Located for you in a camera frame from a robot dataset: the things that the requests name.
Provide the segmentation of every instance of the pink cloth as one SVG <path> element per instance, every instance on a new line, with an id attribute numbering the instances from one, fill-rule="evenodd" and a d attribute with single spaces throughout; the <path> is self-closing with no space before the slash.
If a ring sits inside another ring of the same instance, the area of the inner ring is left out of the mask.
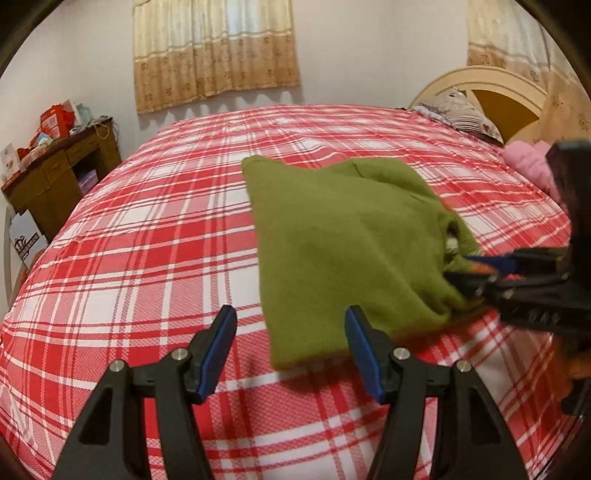
<path id="1" fill-rule="evenodd" d="M 566 211 L 566 206 L 563 205 L 558 188 L 556 188 L 550 166 L 546 162 L 548 150 L 550 150 L 550 144 L 543 141 L 537 142 L 535 145 L 516 141 L 505 147 L 503 160 Z"/>

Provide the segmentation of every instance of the wooden desk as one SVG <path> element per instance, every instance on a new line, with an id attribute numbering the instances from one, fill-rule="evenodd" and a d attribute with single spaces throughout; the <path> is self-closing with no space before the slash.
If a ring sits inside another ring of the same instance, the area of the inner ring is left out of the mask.
<path id="1" fill-rule="evenodd" d="M 2 187 L 18 213 L 29 210 L 50 242 L 82 199 L 77 176 L 96 170 L 99 181 L 120 165 L 112 119 L 53 143 L 25 172 Z"/>

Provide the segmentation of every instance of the blue gripper pad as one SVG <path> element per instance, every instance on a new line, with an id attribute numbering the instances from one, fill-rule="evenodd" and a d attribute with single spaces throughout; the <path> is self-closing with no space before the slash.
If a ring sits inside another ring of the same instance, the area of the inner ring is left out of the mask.
<path id="1" fill-rule="evenodd" d="M 372 340 L 376 330 L 371 328 L 363 310 L 352 306 L 345 313 L 345 335 L 357 370 L 363 378 L 366 391 L 380 404 L 386 403 L 386 392 L 381 381 L 382 369 Z"/>
<path id="2" fill-rule="evenodd" d="M 209 347 L 201 361 L 200 382 L 197 389 L 197 395 L 202 401 L 205 401 L 216 389 L 236 336 L 237 327 L 236 310 L 230 305 L 224 305 L 207 332 Z"/>
<path id="3" fill-rule="evenodd" d="M 511 275 L 512 273 L 515 273 L 515 270 L 517 270 L 517 262 L 511 255 L 498 255 L 496 257 L 472 256 L 466 257 L 466 259 L 473 262 L 480 262 L 490 265 L 491 267 L 496 268 L 503 277 Z"/>

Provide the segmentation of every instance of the red box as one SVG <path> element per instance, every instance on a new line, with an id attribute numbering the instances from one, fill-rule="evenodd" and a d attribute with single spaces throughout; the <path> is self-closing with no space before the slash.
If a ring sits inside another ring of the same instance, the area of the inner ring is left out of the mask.
<path id="1" fill-rule="evenodd" d="M 68 138 L 75 119 L 74 112 L 68 112 L 63 105 L 54 105 L 41 115 L 41 126 L 50 132 L 53 140 Z"/>

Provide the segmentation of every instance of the bed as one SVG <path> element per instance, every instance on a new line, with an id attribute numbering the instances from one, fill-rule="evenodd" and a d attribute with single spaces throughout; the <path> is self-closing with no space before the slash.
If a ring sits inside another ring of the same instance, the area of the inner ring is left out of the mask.
<path id="1" fill-rule="evenodd" d="M 196 418 L 217 478 L 365 478 L 386 409 L 350 359 L 274 371 L 258 293 L 256 239 L 241 175 L 261 154 L 302 168 L 397 157 L 465 219 L 487 253 L 565 245 L 567 216 L 508 168 L 501 150 L 403 109 L 273 106 L 164 128 L 87 195 L 29 276 L 1 327 L 0 433 L 33 478 L 49 478 L 69 430 L 114 359 L 154 362 L 226 303 L 236 341 Z M 494 311 L 409 344 L 423 360 L 476 366 L 530 475 L 567 436 L 549 335 Z M 147 404 L 152 476 L 165 478 Z M 426 479 L 428 402 L 417 479 Z"/>

